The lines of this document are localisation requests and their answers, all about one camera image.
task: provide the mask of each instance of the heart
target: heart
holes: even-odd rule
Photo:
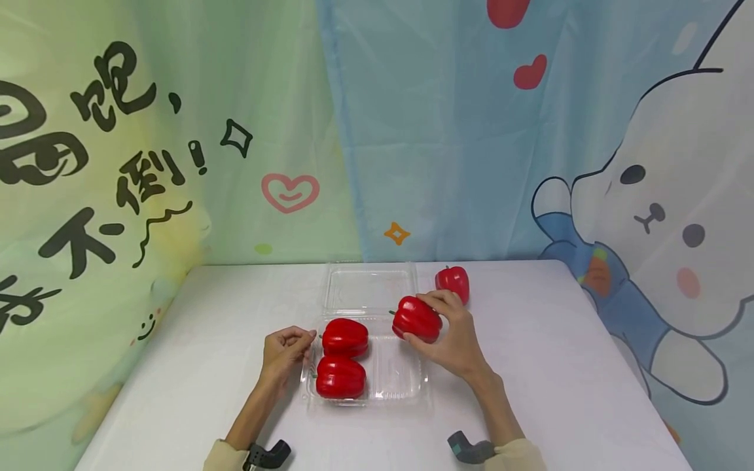
[[[487,0],[487,16],[502,29],[515,28],[523,20],[529,0]]]
[[[530,66],[520,66],[513,74],[513,82],[521,90],[532,90],[539,86],[547,69],[547,56],[539,54]]]
[[[306,198],[303,198],[304,194],[300,191],[292,195],[280,193],[277,198],[275,198],[270,192],[270,183],[274,181],[282,182],[283,185],[285,185],[286,191],[289,193],[296,190],[296,188],[302,183],[308,183],[311,185],[311,193],[309,193]],[[282,173],[269,173],[262,178],[262,194],[265,195],[267,201],[269,201],[272,207],[276,210],[283,214],[290,214],[306,208],[317,199],[317,196],[320,194],[320,183],[311,175],[300,175],[292,180]],[[293,201],[298,201],[298,203],[292,206],[283,206],[278,199],[286,203],[292,203]]]

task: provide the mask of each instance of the white table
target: white table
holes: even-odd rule
[[[526,435],[552,471],[690,471],[662,420],[564,265],[469,262],[480,343],[506,380]],[[434,287],[441,263],[417,264]],[[262,338],[321,312],[325,265],[202,267],[188,276],[77,471],[201,469],[255,384]],[[446,439],[485,438],[469,389],[430,369],[431,410],[307,407],[300,391],[260,443],[284,469],[469,469]]]

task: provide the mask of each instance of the red bell pepper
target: red bell pepper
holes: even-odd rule
[[[440,337],[443,321],[431,307],[415,296],[405,296],[398,303],[398,310],[390,311],[393,318],[393,332],[400,338],[404,333],[416,335],[428,344]]]
[[[325,355],[354,358],[366,353],[369,331],[355,320],[339,317],[331,320],[321,335]]]
[[[469,302],[469,276],[463,267],[449,267],[440,270],[434,276],[434,285],[437,289],[448,289],[461,298],[466,305]]]
[[[317,393],[325,399],[356,399],[364,394],[364,367],[346,356],[323,356],[317,365]]]

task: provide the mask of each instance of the blue curtain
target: blue curtain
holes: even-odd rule
[[[364,259],[562,260],[695,469],[754,468],[754,0],[317,6]]]

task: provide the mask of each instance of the curtain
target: curtain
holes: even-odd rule
[[[563,261],[692,465],[751,468],[754,2],[317,7],[364,259]]]
[[[191,267],[360,259],[314,3],[0,2],[0,215],[0,469],[73,469]]]

